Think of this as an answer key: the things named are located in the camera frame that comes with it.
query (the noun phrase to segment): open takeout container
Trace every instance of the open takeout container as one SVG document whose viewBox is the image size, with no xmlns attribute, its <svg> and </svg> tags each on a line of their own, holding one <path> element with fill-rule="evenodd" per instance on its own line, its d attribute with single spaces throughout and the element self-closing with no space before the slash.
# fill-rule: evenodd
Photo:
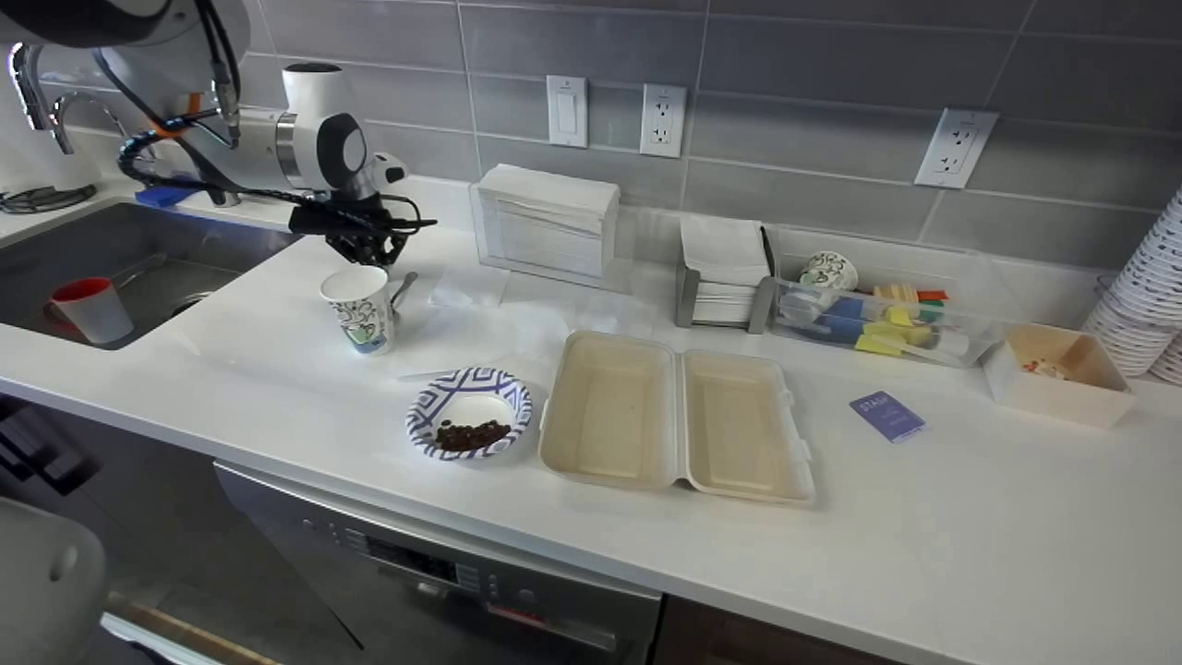
<svg viewBox="0 0 1182 665">
<path fill-rule="evenodd" d="M 545 462 L 594 484 L 813 506 L 813 456 L 768 360 L 674 355 L 572 333 L 545 421 Z"/>
<path fill-rule="evenodd" d="M 987 360 L 987 381 L 998 404 L 1059 416 L 1085 427 L 1112 427 L 1136 409 L 1130 383 L 1106 349 L 1074 329 L 1015 325 Z"/>
</svg>

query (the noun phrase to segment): dishwasher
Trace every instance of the dishwasher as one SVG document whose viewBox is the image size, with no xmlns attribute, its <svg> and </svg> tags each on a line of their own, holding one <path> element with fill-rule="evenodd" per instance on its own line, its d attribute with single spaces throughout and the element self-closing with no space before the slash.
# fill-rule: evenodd
<svg viewBox="0 0 1182 665">
<path fill-rule="evenodd" d="M 362 665 L 644 665 L 662 594 L 441 525 L 213 464 Z"/>
</svg>

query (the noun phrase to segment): sink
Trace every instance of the sink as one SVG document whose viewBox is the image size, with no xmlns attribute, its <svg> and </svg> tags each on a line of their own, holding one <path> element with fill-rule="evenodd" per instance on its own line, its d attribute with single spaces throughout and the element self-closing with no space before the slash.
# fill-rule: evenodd
<svg viewBox="0 0 1182 665">
<path fill-rule="evenodd" d="M 294 240 L 294 232 L 177 212 L 99 208 L 0 245 L 0 323 L 74 341 L 46 318 L 46 298 L 71 281 L 113 276 L 137 325 L 113 344 L 126 349 Z"/>
</svg>

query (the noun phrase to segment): cabinet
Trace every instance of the cabinet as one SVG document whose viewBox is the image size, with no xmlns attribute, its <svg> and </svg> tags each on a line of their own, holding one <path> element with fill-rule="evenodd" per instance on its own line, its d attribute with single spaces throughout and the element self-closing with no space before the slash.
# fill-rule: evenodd
<svg viewBox="0 0 1182 665">
<path fill-rule="evenodd" d="M 894 665 L 840 643 L 664 600 L 653 665 Z"/>
</svg>

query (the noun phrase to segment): cardboard box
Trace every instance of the cardboard box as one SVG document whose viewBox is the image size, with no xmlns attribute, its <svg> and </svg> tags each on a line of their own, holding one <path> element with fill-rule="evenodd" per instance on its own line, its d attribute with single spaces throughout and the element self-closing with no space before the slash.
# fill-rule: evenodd
<svg viewBox="0 0 1182 665">
<path fill-rule="evenodd" d="M 1085 427 L 1112 427 L 1130 407 L 1130 383 L 1106 349 L 1074 329 L 1015 325 L 987 361 L 998 404 Z"/>
</svg>

